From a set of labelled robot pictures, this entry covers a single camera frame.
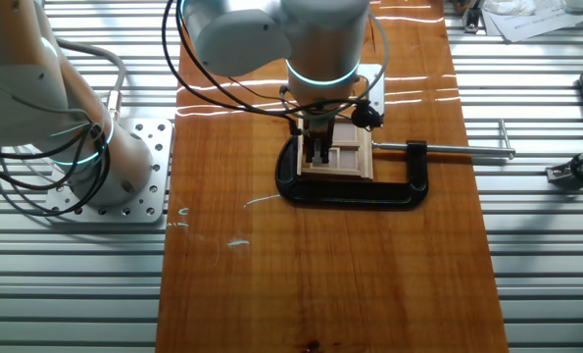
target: paper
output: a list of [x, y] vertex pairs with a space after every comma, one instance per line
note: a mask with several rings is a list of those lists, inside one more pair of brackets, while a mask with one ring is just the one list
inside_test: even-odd
[[496, 24], [494, 24], [494, 21], [489, 17], [489, 13], [487, 11], [483, 11], [482, 15], [483, 15], [483, 22], [485, 23], [485, 31], [487, 32], [487, 35], [493, 35], [493, 36], [502, 35], [500, 33], [500, 31], [498, 30], [498, 28], [496, 27]]
[[502, 16], [487, 13], [503, 36], [516, 42], [555, 29], [583, 22], [582, 15], [569, 15], [560, 0], [534, 0], [537, 11], [534, 16]]

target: black cable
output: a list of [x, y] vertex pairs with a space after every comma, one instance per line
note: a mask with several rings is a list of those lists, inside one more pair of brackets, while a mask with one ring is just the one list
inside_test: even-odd
[[62, 186], [65, 182], [67, 182], [67, 180], [69, 180], [69, 178], [75, 172], [75, 168], [77, 167], [77, 162], [79, 161], [79, 157], [82, 154], [82, 149], [84, 147], [84, 142], [86, 141], [86, 137], [91, 134], [91, 131], [96, 126], [97, 125], [93, 125], [93, 126], [89, 127], [86, 130], [87, 133], [84, 133], [83, 134], [83, 137], [80, 140], [80, 142], [79, 142], [79, 144], [77, 146], [77, 149], [75, 151], [75, 156], [73, 157], [73, 165], [72, 165], [72, 167], [58, 181], [56, 181], [54, 183], [51, 183], [51, 184], [47, 184], [47, 185], [32, 185], [32, 184], [28, 184], [26, 182], [22, 182], [22, 181], [16, 180], [13, 177], [9, 176], [7, 173], [2, 173], [2, 172], [0, 172], [0, 178], [8, 181], [10, 184], [12, 184], [14, 186], [19, 186], [19, 187], [22, 187], [22, 188], [26, 188], [26, 189], [29, 189], [29, 190], [35, 190], [35, 191], [46, 191], [46, 190], [51, 190], [53, 188], [56, 188], [58, 186]]
[[261, 93], [259, 93], [259, 92], [255, 91], [255, 90], [251, 89], [250, 87], [248, 87], [248, 86], [244, 85], [243, 83], [239, 82], [238, 80], [236, 80], [236, 79], [234, 79], [234, 78], [232, 78], [232, 77], [229, 77], [228, 79], [229, 79], [229, 80], [231, 80], [232, 82], [234, 82], [234, 83], [236, 83], [236, 84], [240, 85], [241, 87], [243, 87], [243, 89], [247, 90], [248, 92], [250, 92], [250, 93], [254, 94], [254, 95], [255, 95], [255, 96], [257, 96], [257, 97], [261, 97], [261, 98], [264, 98], [264, 99], [272, 99], [272, 100], [277, 100], [277, 101], [281, 101], [281, 102], [284, 102], [284, 103], [286, 103], [286, 104], [292, 105], [292, 106], [294, 106], [294, 107], [298, 107], [298, 105], [297, 105], [297, 104], [295, 104], [295, 103], [291, 103], [291, 102], [289, 102], [288, 100], [286, 100], [286, 99], [284, 99], [284, 98], [282, 98], [282, 97], [270, 97], [270, 96], [265, 96], [265, 95], [263, 95], [263, 94], [261, 94]]
[[36, 160], [36, 159], [43, 159], [47, 157], [55, 156], [65, 150], [69, 149], [69, 147], [75, 145], [82, 137], [84, 136], [84, 132], [79, 133], [76, 137], [71, 139], [69, 142], [65, 143], [64, 145], [53, 149], [51, 151], [37, 153], [37, 154], [16, 154], [16, 153], [2, 153], [0, 152], [0, 158], [8, 158], [14, 160]]
[[[66, 214], [68, 212], [72, 212], [72, 211], [75, 211], [75, 210], [81, 208], [82, 206], [86, 205], [88, 203], [88, 201], [90, 201], [90, 199], [92, 199], [97, 194], [97, 192], [101, 189], [101, 187], [104, 185], [104, 182], [108, 178], [108, 173], [110, 171], [110, 166], [111, 166], [111, 157], [110, 157], [110, 151], [109, 151], [108, 144], [106, 143], [106, 135], [103, 132], [102, 132], [102, 140], [103, 141], [101, 141], [101, 143], [99, 140], [96, 140], [95, 147], [98, 151], [98, 157], [96, 159], [101, 158], [104, 161], [104, 166], [103, 166], [103, 168], [102, 168], [102, 166], [97, 168], [97, 174], [95, 175], [95, 179], [93, 180], [93, 183], [89, 187], [89, 189], [88, 189], [87, 193], [84, 195], [84, 197], [82, 197], [78, 202], [76, 202], [74, 205], [70, 206], [68, 209], [63, 210], [63, 211], [60, 211], [60, 210], [54, 211], [54, 210], [46, 209], [46, 208], [38, 205], [34, 201], [30, 200], [15, 185], [13, 185], [13, 189], [22, 197], [22, 199], [25, 200], [32, 207], [36, 208], [38, 211], [24, 209], [21, 206], [17, 205], [6, 194], [6, 192], [4, 191], [3, 186], [1, 185], [1, 182], [0, 182], [0, 192], [1, 192], [2, 196], [16, 210], [18, 210], [19, 212], [21, 212], [25, 215], [28, 215], [28, 216], [58, 217], [58, 216], [62, 216], [64, 214]], [[5, 161], [1, 160], [1, 165], [2, 165], [2, 168], [4, 169], [5, 173], [8, 173], [8, 169], [7, 169]]]

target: varnished wooden tabletop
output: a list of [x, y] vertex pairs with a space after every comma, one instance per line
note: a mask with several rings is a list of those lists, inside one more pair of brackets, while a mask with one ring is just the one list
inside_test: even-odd
[[[373, 139], [465, 145], [442, 2], [372, 1], [371, 11], [391, 50]], [[381, 62], [375, 35], [363, 63]], [[222, 99], [182, 58], [187, 82]], [[284, 63], [237, 79], [275, 96]], [[157, 352], [508, 351], [469, 159], [431, 156], [430, 191], [413, 211], [296, 208], [273, 179], [286, 122], [181, 90], [175, 127]], [[374, 153], [374, 179], [402, 181], [402, 161]]]

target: bolt hole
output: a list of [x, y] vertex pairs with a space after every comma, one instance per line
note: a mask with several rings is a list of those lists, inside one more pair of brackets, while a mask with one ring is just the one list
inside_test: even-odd
[[127, 180], [121, 181], [121, 188], [128, 194], [134, 194], [134, 186], [132, 186], [132, 183]]

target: glowing blue ring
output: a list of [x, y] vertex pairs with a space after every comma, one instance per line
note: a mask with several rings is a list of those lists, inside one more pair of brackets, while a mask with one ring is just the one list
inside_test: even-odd
[[350, 76], [352, 76], [357, 71], [360, 63], [361, 63], [361, 61], [358, 61], [357, 64], [352, 68], [352, 70], [349, 73], [347, 73], [347, 74], [345, 74], [337, 79], [330, 80], [330, 81], [319, 81], [319, 80], [314, 80], [314, 79], [304, 77], [304, 76], [300, 75], [298, 72], [296, 72], [291, 67], [291, 64], [289, 64], [288, 60], [287, 60], [287, 68], [289, 68], [289, 71], [291, 72], [291, 74], [293, 74], [295, 77], [299, 78], [300, 80], [302, 80], [308, 84], [325, 86], [325, 85], [333, 85], [333, 84], [341, 83], [344, 80], [350, 78]]
[[[108, 138], [106, 139], [106, 144], [104, 144], [103, 148], [106, 148], [106, 146], [108, 146], [109, 143], [111, 143], [111, 140], [113, 139], [113, 133], [115, 133], [115, 122], [113, 122], [111, 124], [111, 133], [109, 133]], [[78, 165], [84, 164], [86, 162], [90, 162], [92, 160], [94, 160], [95, 158], [97, 158], [97, 156], [99, 155], [98, 152], [93, 153], [90, 157], [84, 158], [83, 160], [77, 162]], [[56, 163], [57, 165], [61, 165], [61, 166], [72, 166], [73, 163], [72, 162], [58, 162], [56, 160], [52, 160], [54, 161], [54, 163]]]

